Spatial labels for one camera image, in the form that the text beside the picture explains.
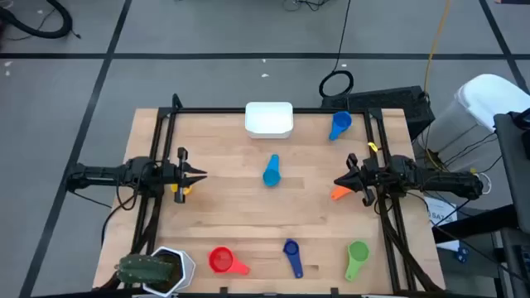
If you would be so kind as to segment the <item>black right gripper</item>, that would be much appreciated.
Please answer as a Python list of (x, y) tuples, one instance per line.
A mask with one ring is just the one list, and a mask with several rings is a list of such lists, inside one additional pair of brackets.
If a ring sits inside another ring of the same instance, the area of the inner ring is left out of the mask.
[(361, 191), (364, 195), (362, 202), (364, 206), (371, 206), (376, 199), (386, 200), (388, 192), (378, 181), (378, 167), (370, 169), (366, 165), (358, 166), (358, 158), (354, 153), (347, 157), (349, 172), (334, 180), (335, 184), (349, 189), (353, 192)]

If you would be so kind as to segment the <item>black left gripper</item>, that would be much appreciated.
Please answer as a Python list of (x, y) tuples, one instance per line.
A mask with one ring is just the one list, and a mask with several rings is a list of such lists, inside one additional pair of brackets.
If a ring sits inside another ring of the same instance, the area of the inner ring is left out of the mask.
[(169, 161), (162, 162), (161, 181), (164, 185), (176, 185), (174, 201), (178, 204), (184, 204), (186, 201), (185, 189), (206, 178), (206, 175), (187, 176), (186, 173), (206, 174), (206, 171), (195, 169), (187, 163), (188, 151), (184, 147), (177, 148), (177, 157), (177, 164)]

